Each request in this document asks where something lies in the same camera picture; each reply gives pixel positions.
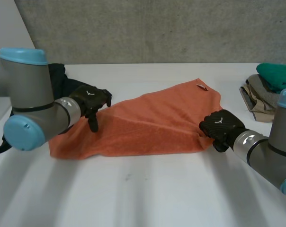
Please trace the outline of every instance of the white table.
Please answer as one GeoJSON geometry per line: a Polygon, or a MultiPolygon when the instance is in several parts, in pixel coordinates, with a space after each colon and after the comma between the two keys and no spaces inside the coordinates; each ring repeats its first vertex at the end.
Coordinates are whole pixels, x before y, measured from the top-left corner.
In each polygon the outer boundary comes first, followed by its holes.
{"type": "MultiPolygon", "coordinates": [[[[113,103],[196,78],[252,130],[239,86],[257,64],[69,65],[70,78],[107,88],[113,103]]],[[[0,122],[2,126],[8,117],[0,122]]],[[[50,158],[48,145],[0,155],[0,227],[286,227],[286,197],[231,150],[50,158]]]]}

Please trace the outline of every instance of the orange towel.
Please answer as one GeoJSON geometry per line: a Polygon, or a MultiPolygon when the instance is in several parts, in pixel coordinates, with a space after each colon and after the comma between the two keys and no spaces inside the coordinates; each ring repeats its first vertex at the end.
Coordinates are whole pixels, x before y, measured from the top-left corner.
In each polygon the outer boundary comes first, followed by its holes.
{"type": "Polygon", "coordinates": [[[199,152],[213,141],[199,129],[199,123],[220,109],[220,94],[196,79],[99,111],[97,133],[81,118],[67,133],[49,141],[50,153],[56,158],[84,159],[96,154],[199,152]]]}

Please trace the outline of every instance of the towel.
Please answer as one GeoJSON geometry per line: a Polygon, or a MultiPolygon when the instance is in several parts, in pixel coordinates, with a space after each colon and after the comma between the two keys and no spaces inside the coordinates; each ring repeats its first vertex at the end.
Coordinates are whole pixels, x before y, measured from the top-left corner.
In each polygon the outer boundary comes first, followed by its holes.
{"type": "Polygon", "coordinates": [[[50,154],[84,159],[96,154],[116,157],[203,151],[213,140],[199,129],[199,123],[220,109],[220,94],[196,79],[99,111],[97,133],[81,118],[67,133],[49,141],[50,154]]]}
{"type": "Polygon", "coordinates": [[[272,92],[267,86],[266,81],[260,75],[251,75],[248,77],[249,85],[256,91],[260,99],[277,108],[277,102],[280,95],[272,92]]]}
{"type": "Polygon", "coordinates": [[[286,65],[263,63],[257,72],[267,81],[271,91],[280,93],[286,88],[286,65]]]}

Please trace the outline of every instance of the gray cloth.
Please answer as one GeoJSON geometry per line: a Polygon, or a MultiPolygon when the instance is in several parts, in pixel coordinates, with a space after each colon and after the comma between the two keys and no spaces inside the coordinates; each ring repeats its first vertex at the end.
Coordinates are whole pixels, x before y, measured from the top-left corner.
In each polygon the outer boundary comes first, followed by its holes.
{"type": "Polygon", "coordinates": [[[258,96],[269,105],[277,108],[279,94],[270,91],[266,81],[258,74],[248,78],[249,85],[257,92],[258,96]]]}

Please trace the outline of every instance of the gray robot arm segment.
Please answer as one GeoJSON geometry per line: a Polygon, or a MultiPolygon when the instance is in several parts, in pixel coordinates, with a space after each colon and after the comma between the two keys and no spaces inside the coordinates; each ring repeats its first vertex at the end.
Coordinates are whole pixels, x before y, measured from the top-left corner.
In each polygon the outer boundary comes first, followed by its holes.
{"type": "Polygon", "coordinates": [[[10,97],[14,113],[4,125],[4,137],[20,150],[42,146],[81,117],[75,100],[63,97],[54,101],[42,50],[0,51],[0,96],[10,97]]]}
{"type": "Polygon", "coordinates": [[[286,105],[282,92],[280,103],[270,132],[265,137],[255,131],[241,133],[233,144],[233,150],[256,172],[286,194],[286,105]]]}

